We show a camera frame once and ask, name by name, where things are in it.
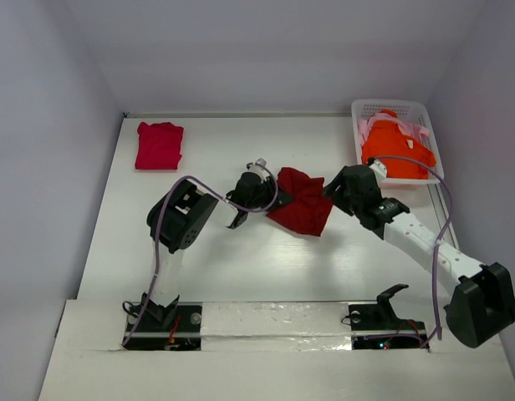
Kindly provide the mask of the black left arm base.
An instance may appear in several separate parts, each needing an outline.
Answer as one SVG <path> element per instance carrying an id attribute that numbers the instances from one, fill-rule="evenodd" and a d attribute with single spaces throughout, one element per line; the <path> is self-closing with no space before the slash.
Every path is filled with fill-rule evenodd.
<path id="1" fill-rule="evenodd" d="M 177 297 L 162 306 L 151 300 L 143 305 L 123 302 L 126 326 L 123 348 L 133 351 L 198 351 L 201 349 L 201 303 L 179 303 Z"/>

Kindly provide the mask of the orange t shirt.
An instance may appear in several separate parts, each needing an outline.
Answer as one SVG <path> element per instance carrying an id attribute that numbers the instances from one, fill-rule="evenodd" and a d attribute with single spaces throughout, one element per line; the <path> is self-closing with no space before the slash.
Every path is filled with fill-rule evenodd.
<path id="1" fill-rule="evenodd" d="M 385 121 L 375 123 L 365 145 L 361 146 L 363 163 L 379 156 L 383 156 L 389 178 L 427 180 L 429 171 L 421 164 L 436 166 L 436 157 L 422 142 L 403 135 L 396 124 Z"/>

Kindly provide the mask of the white plastic laundry basket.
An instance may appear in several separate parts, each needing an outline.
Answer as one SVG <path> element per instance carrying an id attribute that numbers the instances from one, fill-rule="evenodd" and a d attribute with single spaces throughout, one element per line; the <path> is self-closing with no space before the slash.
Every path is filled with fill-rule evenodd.
<path id="1" fill-rule="evenodd" d="M 436 166 L 434 168 L 425 167 L 430 174 L 427 180 L 414 180 L 414 179 L 395 179 L 388 177 L 385 183 L 388 185 L 428 185 L 435 184 L 438 177 L 444 175 L 441 157 L 437 148 L 436 137 L 432 128 L 431 120 L 426 107 L 420 103 L 406 100 L 392 100 L 392 99 L 357 99 L 352 103 L 351 113 L 353 119 L 354 131 L 354 148 L 357 161 L 364 164 L 361 159 L 361 146 L 358 137 L 358 119 L 368 119 L 372 114 L 381 111 L 382 109 L 390 109 L 394 111 L 398 117 L 406 122 L 422 125 L 430 131 L 430 137 L 424 140 L 422 144 L 431 150 L 436 157 Z"/>

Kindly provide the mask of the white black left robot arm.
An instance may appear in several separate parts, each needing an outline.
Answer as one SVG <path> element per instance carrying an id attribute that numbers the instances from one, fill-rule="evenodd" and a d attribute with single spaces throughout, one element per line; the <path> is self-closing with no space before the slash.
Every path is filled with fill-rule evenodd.
<path id="1" fill-rule="evenodd" d="M 161 250 L 174 255 L 189 248 L 221 202 L 227 206 L 224 226 L 235 230 L 250 214 L 276 211 L 293 203 L 294 198 L 263 165 L 250 166 L 225 195 L 207 189 L 191 176 L 178 180 L 146 217 L 154 242 L 154 273 L 136 314 L 155 329 L 165 330 L 173 324 L 179 302 L 178 289 L 161 292 L 166 288 L 161 283 L 164 277 L 173 285 L 179 278 L 174 262 L 161 265 Z"/>

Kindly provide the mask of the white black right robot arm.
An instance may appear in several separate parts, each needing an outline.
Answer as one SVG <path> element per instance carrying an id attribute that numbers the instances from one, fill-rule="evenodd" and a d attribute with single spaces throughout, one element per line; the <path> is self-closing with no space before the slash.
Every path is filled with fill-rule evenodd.
<path id="1" fill-rule="evenodd" d="M 508 269 L 463 254 L 423 225 L 404 203 L 382 196 L 380 182 L 386 173 L 378 160 L 345 166 L 324 187 L 323 195 L 428 271 L 433 287 L 447 290 L 451 298 L 436 325 L 446 325 L 461 344 L 478 348 L 514 324 L 515 296 Z"/>

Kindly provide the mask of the folded bright red t shirt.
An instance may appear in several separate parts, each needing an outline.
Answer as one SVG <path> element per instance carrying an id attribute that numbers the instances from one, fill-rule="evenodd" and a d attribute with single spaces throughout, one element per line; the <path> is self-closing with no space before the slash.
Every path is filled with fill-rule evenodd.
<path id="1" fill-rule="evenodd" d="M 181 160 L 184 129 L 171 122 L 147 124 L 137 128 L 137 170 L 177 170 Z"/>

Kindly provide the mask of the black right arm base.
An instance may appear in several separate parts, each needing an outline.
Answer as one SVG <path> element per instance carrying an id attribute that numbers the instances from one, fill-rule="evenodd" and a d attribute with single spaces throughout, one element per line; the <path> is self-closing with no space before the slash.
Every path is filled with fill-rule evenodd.
<path id="1" fill-rule="evenodd" d="M 340 322 L 351 329 L 354 350 L 429 348 L 425 323 L 398 317 L 391 305 L 391 298 L 408 287 L 406 284 L 396 284 L 381 292 L 374 301 L 348 305 Z"/>

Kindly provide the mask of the pink t shirt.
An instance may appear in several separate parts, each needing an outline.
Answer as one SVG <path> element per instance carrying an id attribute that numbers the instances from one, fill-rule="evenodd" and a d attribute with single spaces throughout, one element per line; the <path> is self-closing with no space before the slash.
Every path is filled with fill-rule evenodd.
<path id="1" fill-rule="evenodd" d="M 426 127 L 405 122 L 399 119 L 395 112 L 388 109 L 383 109 L 380 112 L 374 113 L 369 119 L 357 120 L 358 137 L 361 146 L 365 145 L 365 142 L 369 138 L 370 131 L 372 130 L 375 123 L 380 121 L 396 124 L 403 135 L 410 136 L 411 138 L 416 139 L 418 142 L 423 142 L 430 137 L 430 131 Z"/>

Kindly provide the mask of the dark red t shirt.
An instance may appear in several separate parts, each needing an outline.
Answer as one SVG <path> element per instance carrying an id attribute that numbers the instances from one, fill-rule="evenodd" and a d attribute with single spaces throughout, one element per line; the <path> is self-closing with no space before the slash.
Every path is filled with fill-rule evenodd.
<path id="1" fill-rule="evenodd" d="M 310 177 L 292 167 L 283 167 L 278 173 L 278 186 L 292 200 L 267 217 L 283 228 L 299 235 L 321 236 L 332 201 L 323 195 L 324 177 Z"/>

